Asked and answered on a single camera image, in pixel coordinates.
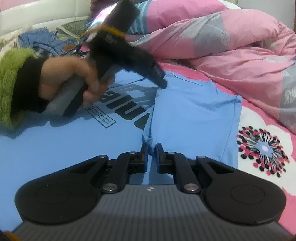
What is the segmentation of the operator left hand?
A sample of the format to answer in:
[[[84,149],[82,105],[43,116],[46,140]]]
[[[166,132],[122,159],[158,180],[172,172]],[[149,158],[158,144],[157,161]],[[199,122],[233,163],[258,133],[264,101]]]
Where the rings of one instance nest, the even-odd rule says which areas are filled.
[[[99,83],[96,67],[86,59],[75,56],[49,58],[41,69],[39,97],[51,101],[59,92],[62,84],[75,75],[85,79],[88,85],[88,89],[83,92],[83,105],[86,108],[98,102],[109,85],[115,81],[115,78],[111,77],[106,83]]]

